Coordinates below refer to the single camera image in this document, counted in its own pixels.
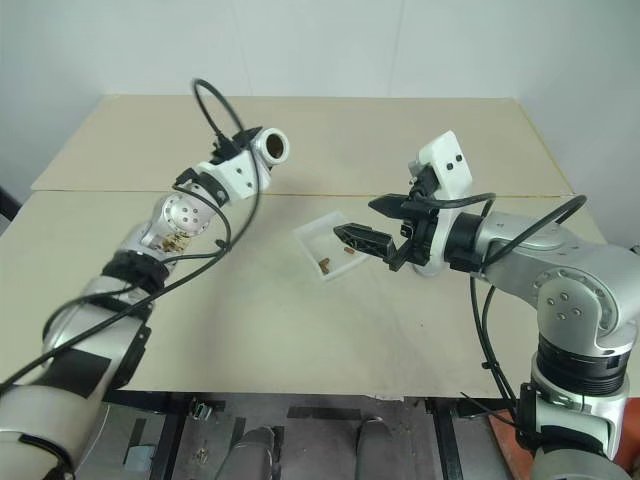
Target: floor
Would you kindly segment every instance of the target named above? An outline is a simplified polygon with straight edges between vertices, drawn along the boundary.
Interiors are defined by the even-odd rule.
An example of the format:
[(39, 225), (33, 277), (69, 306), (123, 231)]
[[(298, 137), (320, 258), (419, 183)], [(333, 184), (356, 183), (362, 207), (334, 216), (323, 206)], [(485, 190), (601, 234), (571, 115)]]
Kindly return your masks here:
[[(225, 409), (207, 421), (187, 419), (174, 468), (176, 480), (213, 479), (234, 439), (261, 425), (284, 427), (282, 479), (351, 480), (357, 428), (369, 416), (383, 417), (392, 430), (402, 458), (397, 480), (443, 478), (433, 419), (422, 399), (240, 394), (211, 399), (224, 401)], [(137, 421), (140, 427), (142, 420), (140, 432), (135, 425)], [(125, 470), (124, 458), (130, 444), (157, 445), (163, 422), (163, 415), (112, 405), (77, 478), (149, 478), (149, 471)], [(465, 479), (511, 478), (485, 418), (455, 419), (454, 428)]]

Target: tabletop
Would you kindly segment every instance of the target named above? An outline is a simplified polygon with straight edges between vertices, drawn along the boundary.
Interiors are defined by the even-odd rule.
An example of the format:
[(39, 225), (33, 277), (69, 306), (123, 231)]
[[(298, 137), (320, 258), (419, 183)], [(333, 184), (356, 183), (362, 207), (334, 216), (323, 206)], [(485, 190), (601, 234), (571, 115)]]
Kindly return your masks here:
[[(229, 135), (230, 121), (208, 105)], [(245, 127), (280, 128), (291, 144), (275, 194), (379, 195), (407, 189), (406, 165), (453, 130), (477, 192), (572, 193), (520, 106), (499, 99), (237, 97)], [(209, 160), (212, 133), (190, 96), (106, 97), (70, 138), (34, 190), (165, 191)]]
[[(0, 237), (0, 375), (41, 348), (44, 320), (99, 273), (121, 239), (148, 218), (158, 193), (36, 192)], [(540, 217), (560, 198), (501, 198), (499, 211)], [(228, 209), (239, 225), (250, 201)], [(245, 238), (202, 276), (158, 300), (134, 390), (340, 393), (493, 397), (482, 370), (466, 275), (389, 271), (370, 258), (325, 282), (292, 231), (333, 211), (397, 237), (399, 223), (367, 198), (265, 196)], [(567, 222), (583, 238), (603, 238), (586, 209)], [(194, 240), (207, 251), (218, 225)], [(199, 265), (181, 262), (172, 279)], [(481, 295), (486, 288), (480, 287)], [(489, 329), (515, 385), (530, 375), (535, 311), (497, 294)], [(629, 363), (640, 394), (640, 357)]]

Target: black cable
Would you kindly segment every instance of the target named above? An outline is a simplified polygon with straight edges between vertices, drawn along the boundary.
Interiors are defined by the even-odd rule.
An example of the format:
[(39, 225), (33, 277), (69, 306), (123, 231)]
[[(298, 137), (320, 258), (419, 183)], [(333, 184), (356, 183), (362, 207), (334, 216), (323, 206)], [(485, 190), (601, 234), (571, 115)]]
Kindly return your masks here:
[[(213, 121), (213, 118), (211, 117), (211, 114), (209, 113), (209, 110), (207, 110), (207, 107), (205, 106), (204, 101), (202, 100), (202, 97), (200, 96), (200, 92), (198, 91), (198, 87), (202, 87), (205, 90), (208, 90), (210, 93), (213, 93), (213, 90), (218, 92), (217, 89), (213, 85), (211, 85), (209, 82), (207, 82), (206, 80), (203, 80), (201, 78), (194, 78), (193, 79), (193, 83), (192, 83), (191, 86), (192, 86), (192, 89), (193, 89), (193, 95), (196, 98), (196, 102), (198, 103), (198, 107), (200, 107), (200, 111), (202, 112), (202, 115), (204, 115), (204, 118), (207, 120), (207, 123), (209, 124), (209, 126), (213, 129), (213, 131), (218, 136), (218, 138), (220, 139), (221, 142), (230, 143), (231, 145), (233, 145), (233, 147), (236, 149), (236, 151), (238, 153), (240, 153), (240, 149), (238, 148), (238, 146), (234, 142), (229, 140), (227, 137), (225, 137), (224, 133), (222, 133), (222, 130), (220, 130), (218, 128), (218, 125), (216, 125), (216, 122)], [(214, 94), (214, 96), (216, 96), (216, 98), (218, 100), (220, 100), (220, 98), (217, 95)]]
[(471, 293), (471, 310), (473, 311), (473, 319), (476, 327), (476, 333), (478, 334), (478, 339), (480, 341), (480, 347), (482, 348), (482, 353), (484, 354), (484, 358), (486, 359), (486, 366), (491, 372), (493, 376), (493, 380), (496, 383), (496, 387), (498, 387), (498, 391), (500, 392), (500, 396), (503, 400), (509, 405), (509, 413), (512, 414), (513, 418), (516, 418), (515, 408), (512, 404), (512, 400), (509, 397), (506, 388), (502, 382), (502, 378), (498, 373), (498, 369), (496, 368), (497, 362), (492, 362), (491, 357), (489, 356), (489, 352), (487, 350), (487, 345), (484, 340), (484, 333), (482, 331), (482, 323), (480, 320), (480, 313), (478, 309), (478, 294), (476, 291), (476, 279), (469, 276), (469, 291)]
[(111, 297), (114, 295), (121, 295), (123, 293), (128, 293), (138, 288), (138, 286), (139, 285), (130, 285), (126, 288), (121, 288), (120, 290), (111, 290), (109, 292), (100, 292), (100, 293), (91, 293), (89, 295), (82, 295), (80, 297), (76, 297), (72, 300), (69, 300), (68, 302), (63, 303), (58, 308), (56, 308), (56, 310), (51, 315), (49, 315), (49, 318), (47, 318), (47, 321), (45, 322), (44, 327), (42, 327), (42, 339), (44, 340), (45, 337), (47, 336), (47, 333), (49, 333), (49, 329), (51, 328), (51, 324), (53, 323), (53, 321), (66, 309), (71, 308), (75, 305), (90, 302), (92, 300), (98, 300), (100, 298)]
[(518, 426), (515, 422), (512, 422), (511, 420), (503, 417), (502, 415), (500, 415), (497, 412), (494, 412), (493, 410), (491, 410), (489, 407), (487, 407), (486, 405), (483, 405), (482, 402), (479, 402), (478, 400), (476, 400), (473, 397), (470, 397), (469, 395), (467, 395), (464, 392), (460, 392), (460, 395), (462, 395), (466, 400), (468, 400), (469, 402), (473, 403), (476, 407), (478, 407), (480, 410), (482, 410), (483, 412), (485, 412), (487, 415), (491, 415), (492, 417), (500, 420), (502, 423), (506, 423), (507, 425), (515, 428), (518, 431), (521, 432), (525, 432), (520, 426)]
[(489, 329), (488, 329), (489, 308), (491, 307), (491, 300), (493, 299), (493, 294), (495, 292), (496, 292), (496, 287), (491, 285), (491, 288), (489, 288), (489, 291), (487, 292), (487, 296), (485, 297), (485, 300), (484, 300), (484, 306), (482, 307), (482, 334), (484, 335), (484, 342), (487, 347), (487, 353), (489, 354), (488, 361), (493, 363), (493, 365), (495, 365), (498, 376), (502, 381), (502, 385), (507, 391), (507, 394), (509, 395), (509, 398), (511, 399), (512, 404), (516, 405), (518, 399), (515, 393), (513, 392), (513, 389), (511, 388), (511, 385), (509, 384), (509, 381), (507, 380), (506, 375), (502, 371), (502, 367), (498, 363), (496, 354), (493, 351), (493, 345), (491, 345), (491, 340), (489, 339)]
[(533, 236), (540, 229), (546, 227), (551, 222), (555, 221), (556, 223), (562, 223), (567, 220), (571, 215), (576, 213), (580, 208), (586, 203), (587, 197), (584, 195), (578, 195), (573, 197), (568, 202), (560, 205), (558, 208), (548, 213), (536, 223), (527, 228), (524, 232), (518, 235), (516, 238), (511, 240), (505, 246), (500, 248), (496, 253), (485, 259), (482, 263), (481, 270), (485, 269), (489, 265), (497, 262), (504, 258), (508, 253), (510, 253), (514, 248), (520, 245), (529, 237)]
[(433, 208), (462, 208), (482, 202), (493, 202), (496, 198), (495, 193), (481, 193), (470, 197), (455, 198), (453, 200), (437, 200), (435, 198), (427, 198), (423, 195), (416, 194), (416, 198), (429, 207)]
[[(251, 155), (251, 161), (252, 161), (254, 172), (255, 172), (255, 176), (256, 176), (256, 178), (255, 178), (256, 195), (254, 195), (254, 197), (253, 197), (253, 199), (254, 199), (253, 200), (253, 206), (251, 208), (251, 211), (249, 212), (249, 215), (245, 219), (244, 224), (242, 225), (242, 227), (240, 228), (238, 233), (235, 235), (235, 237), (233, 239), (231, 239), (231, 241), (228, 244), (228, 248), (225, 250), (225, 252), (222, 255), (219, 255), (219, 256), (216, 256), (216, 257), (212, 258), (207, 263), (205, 263), (201, 267), (195, 269), (193, 272), (189, 273), (188, 275), (185, 275), (181, 279), (176, 280), (172, 284), (167, 285), (164, 288), (158, 290), (157, 292), (150, 294), (149, 296), (145, 297), (144, 299), (140, 300), (139, 302), (136, 302), (133, 305), (130, 305), (130, 306), (124, 308), (123, 310), (121, 310), (120, 312), (112, 315), (108, 319), (100, 322), (97, 325), (94, 325), (93, 327), (91, 327), (91, 328), (85, 330), (84, 332), (76, 335), (72, 339), (70, 339), (70, 340), (64, 342), (63, 344), (61, 344), (61, 345), (49, 350), (48, 352), (40, 355), (35, 360), (32, 360), (27, 365), (22, 367), (20, 370), (18, 370), (17, 372), (15, 372), (13, 375), (11, 375), (9, 378), (7, 378), (5, 380), (3, 385), (0, 387), (0, 396), (8, 388), (10, 388), (16, 381), (18, 381), (20, 378), (25, 376), (27, 373), (29, 373), (34, 368), (42, 365), (43, 363), (47, 362), (48, 360), (50, 360), (52, 358), (54, 358), (56, 355), (58, 355), (58, 354), (60, 354), (60, 353), (62, 353), (64, 351), (69, 350), (74, 345), (77, 345), (78, 343), (82, 342), (83, 340), (86, 340), (87, 338), (91, 337), (92, 335), (95, 335), (96, 333), (101, 332), (102, 330), (104, 330), (105, 328), (107, 328), (110, 325), (114, 324), (118, 320), (128, 316), (129, 314), (131, 314), (132, 312), (134, 312), (138, 308), (148, 305), (149, 303), (153, 302), (154, 300), (156, 300), (156, 299), (160, 298), (161, 296), (166, 295), (167, 293), (169, 293), (169, 292), (175, 290), (176, 288), (184, 285), (185, 283), (189, 282), (190, 280), (194, 279), (198, 275), (200, 275), (203, 272), (205, 272), (206, 270), (208, 270), (209, 268), (213, 267), (222, 258), (224, 258), (224, 254), (226, 254), (234, 245), (236, 245), (238, 243), (238, 241), (244, 236), (244, 234), (246, 233), (247, 229), (249, 228), (249, 226), (253, 222), (253, 219), (255, 218), (256, 213), (258, 211), (258, 207), (260, 205), (260, 175), (259, 175), (259, 169), (258, 169), (258, 161), (256, 159), (256, 156), (255, 156), (255, 153), (253, 151), (253, 147), (252, 147), (252, 145), (250, 143), (250, 140), (249, 140), (249, 137), (247, 135), (247, 132), (245, 131), (244, 125), (242, 124), (242, 121), (240, 120), (240, 118), (236, 114), (236, 112), (233, 109), (233, 107), (229, 104), (227, 99), (224, 98), (224, 96), (213, 85), (211, 85), (208, 82), (205, 82), (204, 80), (200, 80), (200, 79), (194, 80), (194, 86), (196, 84), (197, 85), (201, 85), (204, 88), (206, 88), (211, 94), (213, 94), (216, 97), (216, 99), (222, 104), (222, 106), (225, 108), (225, 110), (227, 110), (227, 112), (229, 113), (229, 116), (232, 118), (232, 120), (234, 121), (236, 127), (238, 128), (240, 135), (242, 137), (244, 137), (243, 138), (243, 142), (244, 142), (245, 145), (247, 145), (247, 148), (248, 148), (249, 153)], [(207, 120), (210, 119), (210, 116), (208, 114), (206, 114), (205, 117), (207, 117)]]
[[(492, 198), (490, 197), (486, 200), (486, 203), (480, 215), (482, 218), (486, 218), (494, 202), (495, 202), (495, 196)], [(478, 335), (478, 341), (480, 342), (480, 347), (482, 348), (482, 353), (484, 354), (484, 357), (486, 360), (486, 363), (484, 365), (486, 365), (486, 368), (488, 368), (489, 371), (491, 372), (491, 375), (493, 376), (493, 380), (496, 384), (496, 387), (500, 392), (500, 396), (507, 403), (509, 413), (511, 413), (511, 416), (515, 419), (516, 418), (515, 405), (516, 405), (517, 399), (515, 395), (511, 395), (513, 390), (511, 389), (511, 386), (509, 385), (509, 382), (507, 381), (506, 376), (504, 375), (504, 373), (502, 372), (502, 369), (500, 368), (500, 364), (498, 363), (495, 353), (493, 351), (493, 347), (491, 346), (491, 341), (489, 340), (489, 336), (488, 334), (486, 334), (485, 330), (483, 329), (482, 320), (480, 318), (480, 309), (478, 307), (478, 293), (476, 289), (476, 280), (471, 275), (469, 276), (469, 293), (471, 296), (471, 310), (473, 312), (473, 320), (476, 327), (476, 333)], [(487, 300), (489, 300), (489, 302), (487, 303), (487, 300), (485, 300), (484, 307), (483, 307), (483, 314), (485, 313), (488, 314), (488, 309), (489, 309), (489, 306), (491, 305), (492, 296), (493, 296), (493, 293), (491, 293), (491, 296), (487, 296)]]

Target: plastic tray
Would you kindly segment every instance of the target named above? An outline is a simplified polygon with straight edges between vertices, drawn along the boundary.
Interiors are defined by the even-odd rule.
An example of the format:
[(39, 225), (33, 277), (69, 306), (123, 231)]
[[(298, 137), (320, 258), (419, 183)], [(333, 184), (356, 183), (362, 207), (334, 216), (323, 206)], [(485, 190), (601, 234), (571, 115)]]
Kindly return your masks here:
[[(348, 222), (341, 212), (332, 212), (293, 231), (313, 269), (322, 280), (336, 278), (367, 258), (366, 254), (358, 251), (347, 253), (344, 249), (346, 245), (333, 233), (333, 227)], [(329, 259), (327, 265), (329, 273), (326, 275), (322, 273), (318, 264), (325, 258)]]

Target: white wall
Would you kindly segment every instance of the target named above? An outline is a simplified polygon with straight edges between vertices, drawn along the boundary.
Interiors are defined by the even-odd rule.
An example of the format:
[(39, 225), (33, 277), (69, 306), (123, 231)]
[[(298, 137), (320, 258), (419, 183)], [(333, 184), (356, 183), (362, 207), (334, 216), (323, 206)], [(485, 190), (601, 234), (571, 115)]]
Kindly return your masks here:
[(0, 0), (0, 184), (103, 93), (518, 98), (611, 241), (640, 242), (636, 0)]

